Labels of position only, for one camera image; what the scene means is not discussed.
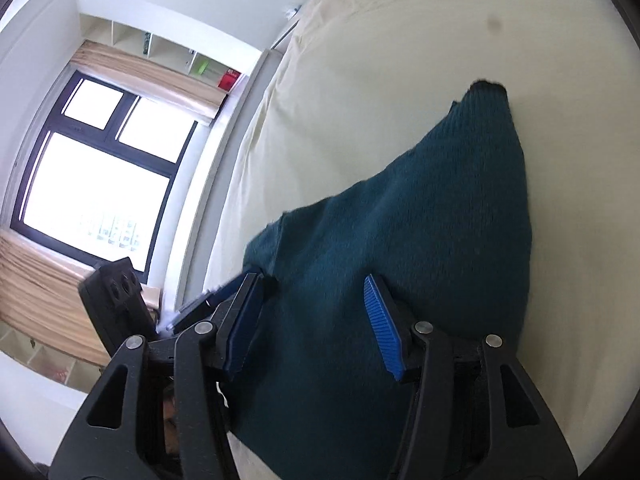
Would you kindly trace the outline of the dark green knit sweater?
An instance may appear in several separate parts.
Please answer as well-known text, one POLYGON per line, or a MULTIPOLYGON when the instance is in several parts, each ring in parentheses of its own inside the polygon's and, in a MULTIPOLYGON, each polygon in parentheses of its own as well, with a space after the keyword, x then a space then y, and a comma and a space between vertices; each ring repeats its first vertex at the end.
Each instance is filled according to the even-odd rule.
POLYGON ((451 335, 520 336, 532 247, 508 95, 474 82, 414 148, 285 214, 244 261, 274 278, 235 377, 233 433, 282 479, 384 479, 412 389, 385 369, 363 283, 378 274, 451 335))

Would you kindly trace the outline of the black framed window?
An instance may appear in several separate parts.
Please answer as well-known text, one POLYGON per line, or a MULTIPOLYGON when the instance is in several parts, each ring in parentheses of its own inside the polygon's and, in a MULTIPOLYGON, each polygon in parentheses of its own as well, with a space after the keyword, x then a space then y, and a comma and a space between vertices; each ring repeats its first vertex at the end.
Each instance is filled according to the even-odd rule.
POLYGON ((196 128, 183 108, 73 73, 30 149, 11 228, 88 266, 127 258, 145 280, 196 128))

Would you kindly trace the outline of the red box on shelf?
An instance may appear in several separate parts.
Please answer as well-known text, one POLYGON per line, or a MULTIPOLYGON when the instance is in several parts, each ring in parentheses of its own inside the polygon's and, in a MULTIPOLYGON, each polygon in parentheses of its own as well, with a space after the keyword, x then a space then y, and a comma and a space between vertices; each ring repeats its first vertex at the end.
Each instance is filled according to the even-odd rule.
POLYGON ((228 68, 220 77, 217 88, 223 92, 229 93, 236 85, 242 74, 237 70, 228 68))

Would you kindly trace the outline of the white bedside table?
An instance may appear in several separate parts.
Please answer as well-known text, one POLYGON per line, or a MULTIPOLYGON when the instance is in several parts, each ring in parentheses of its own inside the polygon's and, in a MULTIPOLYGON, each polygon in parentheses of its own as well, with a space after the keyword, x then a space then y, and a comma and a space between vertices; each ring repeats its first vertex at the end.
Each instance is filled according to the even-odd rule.
POLYGON ((288 44, 291 42, 291 38, 294 30, 300 20, 300 12, 302 12, 302 5, 296 6, 293 9, 288 10, 286 12, 286 23, 280 32, 277 33, 276 38, 274 38, 273 43, 271 44, 270 49, 273 51, 280 52, 283 54, 288 48, 288 44))

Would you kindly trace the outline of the beige bed sheet mattress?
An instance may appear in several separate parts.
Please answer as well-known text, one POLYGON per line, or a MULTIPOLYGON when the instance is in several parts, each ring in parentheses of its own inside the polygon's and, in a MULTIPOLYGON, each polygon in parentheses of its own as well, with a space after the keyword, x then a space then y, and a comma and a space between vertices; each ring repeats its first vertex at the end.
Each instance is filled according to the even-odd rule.
POLYGON ((520 358, 586 470, 639 389, 639 49, 611 0, 309 0, 244 133, 204 284, 282 212, 371 177, 479 79, 526 163, 520 358))

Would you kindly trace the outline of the white wall shelf unit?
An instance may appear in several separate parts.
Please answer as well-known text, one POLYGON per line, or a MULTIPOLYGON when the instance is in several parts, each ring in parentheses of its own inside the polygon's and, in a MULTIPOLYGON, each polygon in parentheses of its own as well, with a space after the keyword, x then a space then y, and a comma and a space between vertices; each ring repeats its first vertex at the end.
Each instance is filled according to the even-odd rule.
MULTIPOLYGON (((87 40, 145 58, 214 88, 217 88, 221 75, 231 68, 202 52, 146 30, 83 13, 79 14, 79 21, 82 36, 87 40)), ((242 76, 232 90, 246 78, 240 73, 242 76)))

